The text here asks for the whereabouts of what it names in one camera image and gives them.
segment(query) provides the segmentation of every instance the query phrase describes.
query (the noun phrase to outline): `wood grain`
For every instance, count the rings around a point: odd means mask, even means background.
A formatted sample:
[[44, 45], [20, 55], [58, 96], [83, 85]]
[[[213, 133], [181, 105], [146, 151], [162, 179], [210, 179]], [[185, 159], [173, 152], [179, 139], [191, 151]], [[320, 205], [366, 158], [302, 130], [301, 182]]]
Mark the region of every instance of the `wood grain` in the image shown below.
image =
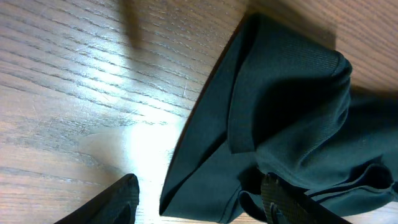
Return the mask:
[[[339, 50], [353, 85], [398, 90], [395, 0], [0, 1], [0, 223], [53, 223], [127, 172], [140, 182], [136, 223], [201, 223], [159, 217], [160, 190], [251, 11]], [[398, 204], [347, 219], [397, 223]]]

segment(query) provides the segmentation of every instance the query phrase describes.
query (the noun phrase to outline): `dark green fabric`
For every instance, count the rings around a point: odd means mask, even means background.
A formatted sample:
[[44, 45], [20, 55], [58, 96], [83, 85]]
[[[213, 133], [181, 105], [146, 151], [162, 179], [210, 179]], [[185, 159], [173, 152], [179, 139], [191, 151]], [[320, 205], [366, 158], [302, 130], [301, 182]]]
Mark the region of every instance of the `dark green fabric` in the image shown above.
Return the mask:
[[262, 221], [261, 171], [337, 215], [397, 200], [398, 101], [350, 92], [340, 53], [256, 14], [243, 25], [175, 150], [160, 214]]

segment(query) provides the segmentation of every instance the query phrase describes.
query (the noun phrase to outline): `folded garment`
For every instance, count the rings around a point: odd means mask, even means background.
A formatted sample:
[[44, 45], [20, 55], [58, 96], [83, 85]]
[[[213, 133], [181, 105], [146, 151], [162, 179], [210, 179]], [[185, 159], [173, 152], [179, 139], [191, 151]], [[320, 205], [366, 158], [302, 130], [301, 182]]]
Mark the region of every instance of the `folded garment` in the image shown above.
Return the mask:
[[352, 92], [351, 71], [339, 52], [249, 17], [180, 138], [160, 214], [265, 221], [267, 173], [339, 216], [397, 200], [398, 101]]

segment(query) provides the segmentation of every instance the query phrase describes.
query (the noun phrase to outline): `dark green clothing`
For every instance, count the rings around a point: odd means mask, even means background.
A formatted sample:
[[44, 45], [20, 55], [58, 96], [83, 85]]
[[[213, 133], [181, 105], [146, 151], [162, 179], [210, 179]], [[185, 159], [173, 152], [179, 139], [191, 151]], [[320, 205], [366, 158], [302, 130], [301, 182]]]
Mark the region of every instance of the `dark green clothing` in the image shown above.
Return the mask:
[[175, 150], [160, 214], [264, 221], [259, 171], [340, 216], [397, 200], [398, 101], [350, 92], [351, 70], [340, 53], [251, 16]]

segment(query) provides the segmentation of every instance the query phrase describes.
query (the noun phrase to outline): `wooden table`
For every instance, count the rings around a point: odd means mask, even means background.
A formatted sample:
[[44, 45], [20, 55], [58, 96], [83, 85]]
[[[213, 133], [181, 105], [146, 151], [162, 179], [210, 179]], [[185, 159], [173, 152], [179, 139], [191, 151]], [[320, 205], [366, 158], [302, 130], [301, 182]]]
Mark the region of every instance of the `wooden table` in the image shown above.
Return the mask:
[[[352, 82], [398, 90], [398, 1], [1, 0], [0, 223], [53, 223], [125, 173], [159, 217], [181, 128], [245, 12], [342, 52]], [[397, 223], [398, 205], [349, 217]], [[256, 223], [247, 215], [235, 223]]]

